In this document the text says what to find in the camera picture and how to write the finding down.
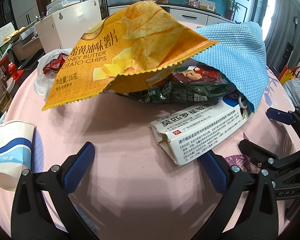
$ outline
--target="butter cube image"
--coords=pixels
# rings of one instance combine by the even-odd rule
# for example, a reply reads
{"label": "butter cube image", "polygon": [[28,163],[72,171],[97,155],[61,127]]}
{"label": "butter cube image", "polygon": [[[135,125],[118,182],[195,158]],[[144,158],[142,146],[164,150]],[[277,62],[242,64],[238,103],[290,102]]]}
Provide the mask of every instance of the butter cube image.
{"label": "butter cube image", "polygon": [[122,70],[131,67],[131,47],[123,49],[117,56],[112,59],[112,64],[118,65]]}
{"label": "butter cube image", "polygon": [[109,76],[102,68],[97,67],[93,70],[93,81],[98,81],[106,78],[109,78]]}
{"label": "butter cube image", "polygon": [[102,69],[110,77],[116,77],[123,73],[123,69],[116,64],[104,64]]}

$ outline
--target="cleaning cloth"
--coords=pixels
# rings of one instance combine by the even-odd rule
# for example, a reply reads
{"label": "cleaning cloth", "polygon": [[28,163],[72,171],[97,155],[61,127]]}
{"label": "cleaning cloth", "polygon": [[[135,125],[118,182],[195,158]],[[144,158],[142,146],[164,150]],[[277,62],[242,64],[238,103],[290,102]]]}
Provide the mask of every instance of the cleaning cloth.
{"label": "cleaning cloth", "polygon": [[263,92],[268,85],[266,48],[263,31],[257,23],[220,23],[195,30],[209,40],[219,40],[193,59],[215,67],[245,95],[257,110]]}

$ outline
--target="pink tablecloth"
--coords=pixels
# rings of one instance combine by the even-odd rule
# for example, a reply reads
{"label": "pink tablecloth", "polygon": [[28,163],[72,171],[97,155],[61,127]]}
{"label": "pink tablecloth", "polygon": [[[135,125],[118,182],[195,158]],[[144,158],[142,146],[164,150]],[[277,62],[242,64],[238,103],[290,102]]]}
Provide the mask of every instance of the pink tablecloth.
{"label": "pink tablecloth", "polygon": [[[213,189],[197,160],[178,167],[155,143],[150,122],[185,108],[185,104],[147,105],[102,94],[42,112],[43,97],[34,93],[34,71],[14,97],[5,121],[27,120],[36,125],[32,170],[47,171],[77,153],[86,141],[97,153],[71,200],[90,216],[102,240],[189,240],[207,220],[221,195]],[[292,110],[288,96],[269,72],[269,85],[254,116],[213,149],[230,165],[251,168],[240,153],[244,138],[283,157],[300,148],[290,126],[271,121],[269,107]],[[0,188],[0,225],[10,234],[13,192]],[[45,194],[55,223],[53,205]],[[246,194],[227,225],[232,228]],[[284,201],[278,201],[279,232]]]}

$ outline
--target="yellow chip bag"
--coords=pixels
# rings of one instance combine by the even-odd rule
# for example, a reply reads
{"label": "yellow chip bag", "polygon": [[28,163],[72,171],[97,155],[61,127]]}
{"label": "yellow chip bag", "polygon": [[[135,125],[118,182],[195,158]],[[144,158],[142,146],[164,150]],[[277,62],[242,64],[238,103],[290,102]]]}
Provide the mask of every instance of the yellow chip bag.
{"label": "yellow chip bag", "polygon": [[134,3],[82,35],[59,70],[42,110],[104,90],[146,90],[179,63],[218,42],[180,24],[153,1]]}

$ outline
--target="green plant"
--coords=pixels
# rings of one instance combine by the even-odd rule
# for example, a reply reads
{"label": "green plant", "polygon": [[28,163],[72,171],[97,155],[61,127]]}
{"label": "green plant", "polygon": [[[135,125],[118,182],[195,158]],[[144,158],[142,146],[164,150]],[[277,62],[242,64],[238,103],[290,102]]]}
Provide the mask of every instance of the green plant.
{"label": "green plant", "polygon": [[233,12],[238,12],[239,10],[241,10],[240,4],[238,4],[234,0],[223,0],[222,4],[226,9],[229,9]]}

